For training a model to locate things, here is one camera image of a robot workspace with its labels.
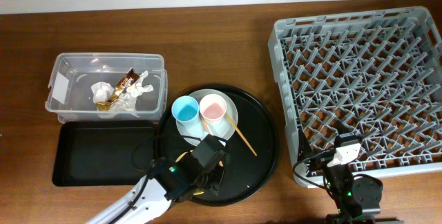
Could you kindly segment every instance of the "blue cup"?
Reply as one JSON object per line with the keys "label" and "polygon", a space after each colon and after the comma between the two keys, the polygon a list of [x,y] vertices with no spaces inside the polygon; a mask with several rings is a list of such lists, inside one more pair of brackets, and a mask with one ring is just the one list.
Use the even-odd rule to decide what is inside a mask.
{"label": "blue cup", "polygon": [[191,96],[181,96],[172,104],[172,115],[180,124],[190,128],[200,121],[200,106]]}

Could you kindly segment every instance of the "crumpled wrapper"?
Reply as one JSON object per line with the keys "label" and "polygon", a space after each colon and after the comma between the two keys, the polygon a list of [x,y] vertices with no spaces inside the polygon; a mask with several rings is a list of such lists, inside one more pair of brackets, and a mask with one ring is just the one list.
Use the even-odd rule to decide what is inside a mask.
{"label": "crumpled wrapper", "polygon": [[[152,85],[142,86],[144,78],[148,76],[148,71],[144,71],[138,80],[131,86],[126,88],[126,92],[122,93],[118,99],[109,107],[106,112],[112,111],[135,111],[135,104],[137,103],[137,97],[143,93],[153,91]],[[113,92],[114,88],[107,82],[97,82],[93,84],[90,89],[92,90],[94,97],[93,102],[105,102],[108,100]],[[99,114],[100,118],[114,118],[117,114]]]}
{"label": "crumpled wrapper", "polygon": [[97,106],[99,111],[108,111],[109,108],[116,103],[120,95],[123,93],[124,89],[134,85],[136,81],[140,78],[139,75],[133,72],[133,68],[130,69],[129,72],[121,79],[117,86],[115,87],[115,90],[113,91],[112,95],[104,102],[96,102],[95,105]]}

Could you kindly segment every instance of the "wooden chopstick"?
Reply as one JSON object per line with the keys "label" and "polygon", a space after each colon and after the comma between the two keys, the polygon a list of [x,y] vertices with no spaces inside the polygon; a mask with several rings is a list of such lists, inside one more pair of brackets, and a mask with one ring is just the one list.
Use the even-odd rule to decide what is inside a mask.
{"label": "wooden chopstick", "polygon": [[230,124],[233,125],[233,127],[235,127],[236,132],[238,132],[238,134],[240,134],[242,140],[244,140],[244,142],[247,144],[247,146],[249,147],[249,149],[251,150],[251,152],[253,152],[253,154],[255,156],[258,156],[255,152],[255,150],[253,150],[253,148],[251,147],[251,145],[249,144],[249,142],[247,141],[247,139],[244,137],[244,135],[241,133],[241,131],[238,129],[238,127],[236,126],[235,122],[230,118],[229,114],[226,113],[226,119],[230,122]]}
{"label": "wooden chopstick", "polygon": [[203,117],[201,117],[201,121],[204,124],[204,128],[206,129],[207,133],[210,134],[209,126],[207,126],[206,120]]}

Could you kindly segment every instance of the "gray dish rack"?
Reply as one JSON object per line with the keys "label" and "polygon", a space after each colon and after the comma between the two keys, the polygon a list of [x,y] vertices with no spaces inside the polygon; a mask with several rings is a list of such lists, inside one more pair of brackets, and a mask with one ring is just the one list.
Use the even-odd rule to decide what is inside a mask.
{"label": "gray dish rack", "polygon": [[[442,170],[442,41],[426,8],[278,20],[269,52],[292,166],[299,128],[322,151],[340,120],[363,139],[354,173]],[[297,171],[322,184],[306,166]]]}

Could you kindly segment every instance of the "white label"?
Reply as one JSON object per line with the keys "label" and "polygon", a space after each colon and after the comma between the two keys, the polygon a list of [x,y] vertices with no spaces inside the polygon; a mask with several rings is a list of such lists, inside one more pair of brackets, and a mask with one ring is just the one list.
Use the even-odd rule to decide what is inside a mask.
{"label": "white label", "polygon": [[358,158],[361,144],[351,144],[344,147],[336,148],[333,160],[330,161],[327,166],[332,167],[335,165],[345,165]]}
{"label": "white label", "polygon": [[64,77],[60,72],[57,72],[55,78],[54,89],[52,91],[52,97],[64,104],[66,99],[66,92],[68,91],[69,80]]}

